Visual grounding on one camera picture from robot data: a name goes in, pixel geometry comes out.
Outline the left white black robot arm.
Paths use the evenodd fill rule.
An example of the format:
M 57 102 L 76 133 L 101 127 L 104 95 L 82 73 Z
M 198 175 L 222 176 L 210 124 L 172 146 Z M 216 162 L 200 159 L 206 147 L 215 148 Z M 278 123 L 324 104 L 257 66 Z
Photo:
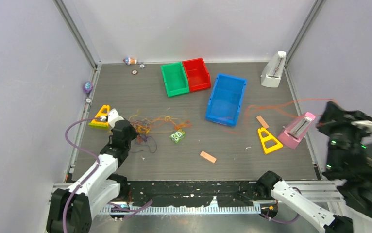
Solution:
M 51 195 L 46 231 L 49 233 L 87 233 L 93 218 L 112 199 L 125 200 L 129 195 L 127 178 L 116 174 L 129 155 L 138 132 L 123 117 L 108 117 L 112 134 L 95 156 L 94 164 L 66 189 Z

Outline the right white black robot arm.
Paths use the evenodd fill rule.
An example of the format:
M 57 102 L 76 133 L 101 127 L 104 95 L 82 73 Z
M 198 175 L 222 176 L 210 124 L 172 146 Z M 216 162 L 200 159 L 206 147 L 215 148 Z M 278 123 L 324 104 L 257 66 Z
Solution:
M 321 233 L 372 233 L 372 165 L 367 156 L 369 147 L 362 143 L 372 135 L 372 117 L 329 101 L 316 127 L 329 138 L 323 176 L 343 181 L 337 190 L 350 208 L 350 216 L 321 208 L 272 171 L 257 180 L 258 195 L 286 204 Z

